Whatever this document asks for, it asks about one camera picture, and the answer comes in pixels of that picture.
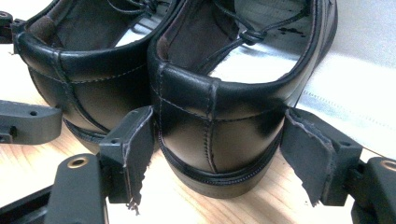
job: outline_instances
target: wooden table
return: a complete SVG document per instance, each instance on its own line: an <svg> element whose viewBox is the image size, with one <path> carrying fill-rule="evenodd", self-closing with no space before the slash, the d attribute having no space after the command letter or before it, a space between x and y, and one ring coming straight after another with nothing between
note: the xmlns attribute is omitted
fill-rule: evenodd
<svg viewBox="0 0 396 224"><path fill-rule="evenodd" d="M11 51L11 46L0 46L0 99L45 105L26 65ZM59 138L44 145L0 145L0 207L51 185L61 161L86 152L64 126ZM211 199L183 185L158 151L146 173L141 215L136 217L124 204L111 204L110 223L351 223L351 198L345 207L312 207L301 184L277 152L265 177L249 193Z"/></svg>

